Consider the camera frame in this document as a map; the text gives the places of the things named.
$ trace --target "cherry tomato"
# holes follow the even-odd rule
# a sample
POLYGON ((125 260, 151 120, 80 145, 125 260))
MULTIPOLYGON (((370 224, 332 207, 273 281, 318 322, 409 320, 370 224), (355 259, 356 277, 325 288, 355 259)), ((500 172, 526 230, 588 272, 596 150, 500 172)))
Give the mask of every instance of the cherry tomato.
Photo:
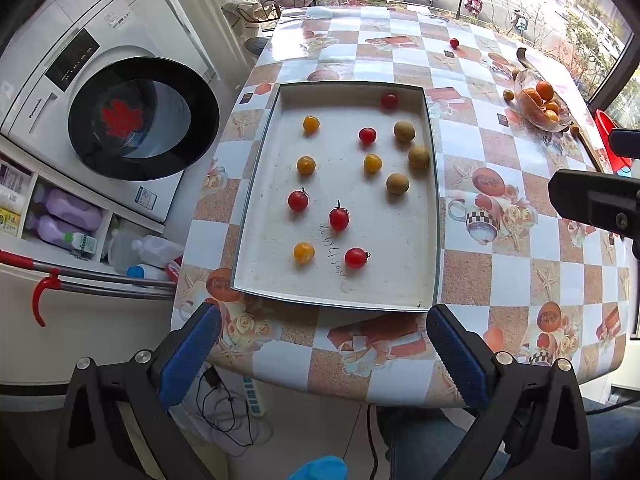
POLYGON ((298 173, 303 176, 309 176, 316 170, 316 162, 310 156, 301 156, 296 164, 298 173))
POLYGON ((331 227, 336 231, 343 231, 349 224, 349 212, 345 208, 340 207, 339 200, 338 207, 331 209, 329 213, 329 224, 331 224, 331 227))
POLYGON ((291 193, 287 202, 293 211, 299 213, 300 211, 304 211, 306 206, 309 205, 309 195, 306 194, 305 188, 302 188, 301 191, 294 191, 291 193))
POLYGON ((380 99, 380 104, 387 110, 395 110, 398 108, 398 96, 396 94, 385 94, 380 99))
POLYGON ((320 121, 317 117, 309 115, 305 117, 305 120, 302 122, 302 127, 305 129, 306 133, 312 134, 320 127, 320 121))
POLYGON ((354 247, 344 253, 344 262, 347 264, 347 267, 351 269, 359 269, 364 267, 364 264, 367 263, 367 259, 370 256, 370 253, 363 251, 359 247, 354 247))
POLYGON ((363 165, 367 173, 377 173, 382 168, 382 159, 373 153, 367 153, 363 165))
POLYGON ((316 254, 313 245, 307 242, 300 242, 293 248, 293 257, 299 264, 306 264, 316 254))
POLYGON ((371 144, 376 140, 376 131, 373 128, 363 128, 358 136, 363 144, 371 144))

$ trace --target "white tray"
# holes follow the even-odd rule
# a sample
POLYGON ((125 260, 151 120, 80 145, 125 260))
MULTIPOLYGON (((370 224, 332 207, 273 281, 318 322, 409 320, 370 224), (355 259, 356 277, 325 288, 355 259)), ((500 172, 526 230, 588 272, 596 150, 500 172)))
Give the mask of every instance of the white tray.
POLYGON ((438 185, 433 139, 422 88, 363 82, 282 84, 262 138, 242 219, 234 264, 235 290, 294 301, 348 308, 415 311, 436 301, 439 265, 438 185), (399 97, 388 112, 380 97, 399 97), (320 120, 320 129, 306 136, 306 116, 320 120), (408 146, 396 141, 397 121, 410 121, 415 144, 431 154, 429 168, 411 172, 408 146), (376 142, 364 148, 358 138, 370 126, 376 142), (383 167, 367 176, 367 153, 382 158, 383 167), (316 161, 310 177, 296 171, 300 156, 316 161), (409 177, 409 191, 389 195, 391 173, 409 177), (309 206, 294 213, 289 193, 305 188, 309 206), (335 233, 329 212, 340 205, 350 213, 348 227, 335 233), (299 266, 292 257, 298 242, 316 249, 314 259, 299 266), (371 253, 359 270, 344 265, 344 253, 360 247, 371 253))

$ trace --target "fruit bowl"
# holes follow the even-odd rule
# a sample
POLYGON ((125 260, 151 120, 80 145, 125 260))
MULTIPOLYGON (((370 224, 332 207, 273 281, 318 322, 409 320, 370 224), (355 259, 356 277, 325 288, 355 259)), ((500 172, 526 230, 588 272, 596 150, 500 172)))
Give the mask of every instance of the fruit bowl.
POLYGON ((544 109, 541 108, 529 94, 527 94, 527 91, 535 91, 536 85, 541 81, 544 80, 535 70, 526 68, 520 71, 516 77, 513 88, 516 109, 529 122, 540 129, 545 130, 546 132, 560 132, 564 130, 572 120, 571 112, 562 98, 557 93, 554 93, 554 97, 552 99, 556 104, 558 104, 559 109, 558 122, 556 122, 549 119, 549 117, 546 116, 544 109))

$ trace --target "red leaf logo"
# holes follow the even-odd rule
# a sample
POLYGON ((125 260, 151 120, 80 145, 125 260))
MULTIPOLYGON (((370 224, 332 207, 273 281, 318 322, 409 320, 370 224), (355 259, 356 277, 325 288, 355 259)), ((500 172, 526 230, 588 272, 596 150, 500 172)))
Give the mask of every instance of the red leaf logo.
POLYGON ((142 110, 130 108, 121 99, 113 99, 111 108, 100 110, 102 122, 107 126, 107 135, 125 139, 142 127, 142 110))

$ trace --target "table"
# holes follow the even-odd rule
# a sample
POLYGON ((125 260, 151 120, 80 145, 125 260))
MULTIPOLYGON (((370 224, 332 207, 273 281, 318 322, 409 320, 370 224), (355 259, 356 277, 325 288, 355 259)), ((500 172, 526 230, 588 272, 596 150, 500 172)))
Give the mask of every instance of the table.
MULTIPOLYGON (((213 301, 223 314, 220 341, 208 357, 216 365, 304 392, 386 405, 462 405, 427 338, 425 314, 299 306, 229 288, 249 179, 278 85, 398 82, 423 87, 429 104, 440 183, 439 301, 494 351, 521 362, 565 357, 580 382, 617 368, 631 310, 630 250, 617 235, 561 219, 551 206, 547 183, 557 169, 595 169, 569 133, 547 134, 506 108, 502 91, 513 88, 520 45, 421 7, 283 13, 207 173, 172 328, 202 301, 213 301), (460 40, 458 49, 450 38, 460 40), (504 192, 478 202, 477 177, 487 171, 499 175, 504 192), (483 212, 491 239, 470 236, 459 221, 465 208, 483 212)), ((533 56, 553 68, 552 60, 533 56)), ((573 107, 572 113, 583 115, 573 107)), ((599 153, 590 127, 588 148, 599 153)))

